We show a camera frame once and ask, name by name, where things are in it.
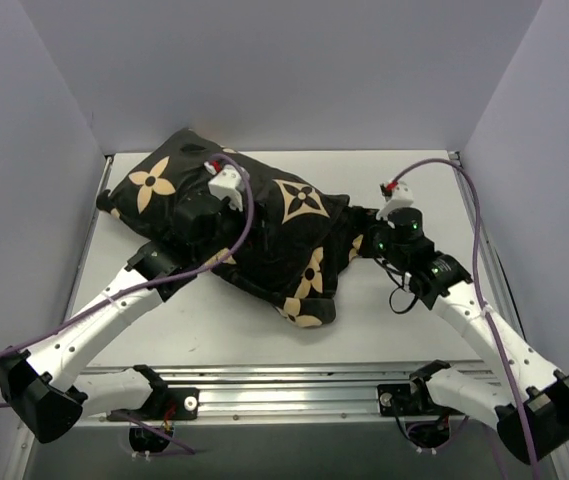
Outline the black pillowcase with beige flowers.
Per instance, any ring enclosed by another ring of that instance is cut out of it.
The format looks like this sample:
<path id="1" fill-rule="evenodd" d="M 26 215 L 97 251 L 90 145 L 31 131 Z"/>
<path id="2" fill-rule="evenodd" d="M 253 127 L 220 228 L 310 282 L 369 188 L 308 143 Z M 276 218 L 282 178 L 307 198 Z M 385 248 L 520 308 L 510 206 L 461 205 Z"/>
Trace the black pillowcase with beige flowers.
<path id="1" fill-rule="evenodd" d="M 215 199 L 212 172 L 224 154 L 249 177 L 254 213 Z M 175 251 L 187 269 L 215 275 L 276 308 L 292 324 L 320 327 L 336 318 L 339 275 L 370 258 L 376 210 L 325 194 L 301 177 L 182 129 L 135 166 L 99 210 L 136 234 Z"/>

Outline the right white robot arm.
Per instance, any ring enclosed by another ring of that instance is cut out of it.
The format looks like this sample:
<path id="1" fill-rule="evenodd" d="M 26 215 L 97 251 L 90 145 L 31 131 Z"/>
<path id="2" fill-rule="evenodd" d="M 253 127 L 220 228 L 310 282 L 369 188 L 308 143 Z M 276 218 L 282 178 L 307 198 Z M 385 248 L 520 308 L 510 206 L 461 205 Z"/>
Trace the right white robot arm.
<path id="1" fill-rule="evenodd" d="M 444 320 L 499 379 L 493 386 L 436 360 L 415 371 L 408 400 L 419 412 L 455 410 L 495 431 L 519 461 L 538 461 L 569 440 L 569 374 L 535 351 L 477 291 L 472 275 L 436 249 L 420 210 L 369 220 L 365 255 L 399 273 L 403 286 Z"/>

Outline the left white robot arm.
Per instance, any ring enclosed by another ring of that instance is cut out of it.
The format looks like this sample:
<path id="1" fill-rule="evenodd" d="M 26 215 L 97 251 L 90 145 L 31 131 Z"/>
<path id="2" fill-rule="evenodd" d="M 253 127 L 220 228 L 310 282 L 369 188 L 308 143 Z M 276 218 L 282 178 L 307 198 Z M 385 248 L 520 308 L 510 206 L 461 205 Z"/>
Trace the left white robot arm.
<path id="1" fill-rule="evenodd" d="M 204 227 L 183 247 L 143 244 L 110 283 L 53 332 L 0 356 L 0 392 L 43 443 L 97 414 L 156 420 L 181 406 L 151 367 L 87 375 L 88 364 L 134 322 L 166 303 L 246 240 L 255 206 L 250 194 L 198 194 L 186 202 L 188 225 Z"/>

